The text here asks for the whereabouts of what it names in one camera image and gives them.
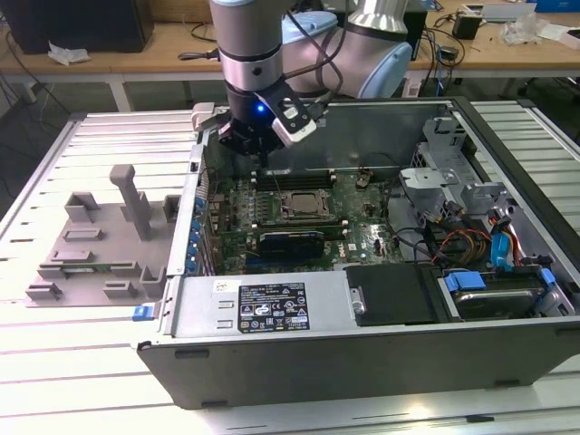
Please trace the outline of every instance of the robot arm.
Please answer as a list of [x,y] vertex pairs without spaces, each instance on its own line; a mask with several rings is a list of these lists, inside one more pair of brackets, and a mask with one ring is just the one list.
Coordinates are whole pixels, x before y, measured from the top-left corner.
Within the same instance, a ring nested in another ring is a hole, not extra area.
[[220,141],[265,166],[275,149],[300,142],[316,130],[310,113],[286,83],[282,66],[282,26],[295,0],[212,0],[229,122]]
[[[314,121],[323,111],[315,106],[307,108],[296,91],[312,95],[336,86],[328,64],[286,82],[283,65],[294,70],[323,58],[309,38],[283,46],[282,18],[294,3],[210,2],[230,107],[219,129],[219,140],[239,154],[257,156],[263,167],[270,152],[290,147],[316,130]],[[348,47],[335,59],[344,76],[343,93],[355,98],[390,96],[399,84],[411,58],[411,48],[402,42],[406,4],[407,0],[359,0],[344,30],[337,27],[335,19],[324,28],[310,25],[310,17],[302,14],[303,28],[327,55],[337,50],[341,39]],[[309,111],[314,108],[317,113]]]

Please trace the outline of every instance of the floor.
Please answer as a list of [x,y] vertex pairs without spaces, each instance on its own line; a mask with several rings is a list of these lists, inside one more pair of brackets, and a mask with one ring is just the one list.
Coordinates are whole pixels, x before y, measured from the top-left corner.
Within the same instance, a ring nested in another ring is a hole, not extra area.
[[[517,81],[509,95],[502,97],[514,100]],[[471,101],[498,100],[502,81],[464,80],[453,85],[448,95],[463,95]],[[131,83],[130,96],[138,111],[181,110],[191,107],[185,101],[180,82]],[[225,94],[221,82],[193,83],[196,101],[223,102]],[[435,93],[434,84],[426,86],[424,95]],[[105,84],[59,84],[53,94],[71,112],[116,111],[116,106]],[[580,134],[580,111],[575,92],[553,79],[540,79],[528,88],[527,97],[573,139]],[[0,119],[0,218],[10,208],[34,172],[44,153],[50,148],[68,115],[52,99],[47,100],[46,91],[37,93],[37,103],[18,103]]]

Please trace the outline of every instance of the blue latch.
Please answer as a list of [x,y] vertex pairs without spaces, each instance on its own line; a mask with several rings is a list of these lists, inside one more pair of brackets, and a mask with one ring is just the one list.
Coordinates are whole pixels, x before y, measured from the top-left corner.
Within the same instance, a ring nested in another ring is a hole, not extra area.
[[550,288],[556,284],[556,277],[550,269],[543,268],[540,270],[540,276],[546,283],[547,288]]
[[514,268],[508,264],[509,248],[511,240],[503,233],[494,234],[491,239],[491,264],[497,267],[503,267],[506,272],[511,272]]
[[451,272],[444,280],[450,293],[486,288],[486,283],[479,272]]
[[133,311],[131,320],[133,322],[147,322],[149,320],[155,320],[155,310],[153,305],[148,304],[136,306],[135,311]]

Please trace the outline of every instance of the power supply label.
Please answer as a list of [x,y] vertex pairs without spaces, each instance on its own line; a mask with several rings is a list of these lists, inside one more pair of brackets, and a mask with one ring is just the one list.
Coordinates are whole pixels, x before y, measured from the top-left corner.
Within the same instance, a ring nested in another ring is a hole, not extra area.
[[305,283],[241,285],[238,302],[241,333],[310,329]]

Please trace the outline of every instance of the white cable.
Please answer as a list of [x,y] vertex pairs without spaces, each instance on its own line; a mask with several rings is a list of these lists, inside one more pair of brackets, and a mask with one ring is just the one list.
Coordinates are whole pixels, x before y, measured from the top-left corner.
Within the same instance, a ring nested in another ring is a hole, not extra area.
[[49,131],[47,131],[47,130],[46,130],[46,128],[44,127],[44,124],[43,124],[43,113],[44,113],[44,109],[46,109],[46,106],[48,105],[48,99],[50,98],[50,96],[51,96],[51,93],[53,92],[53,89],[54,89],[54,86],[55,86],[55,85],[56,85],[56,83],[53,83],[53,84],[51,84],[51,88],[49,89],[49,92],[47,92],[47,93],[46,93],[46,98],[44,99],[44,104],[43,104],[43,107],[42,107],[42,109],[40,110],[40,119],[39,119],[40,126],[41,126],[41,127],[43,128],[43,130],[44,130],[44,131],[46,131],[47,133],[48,133]]

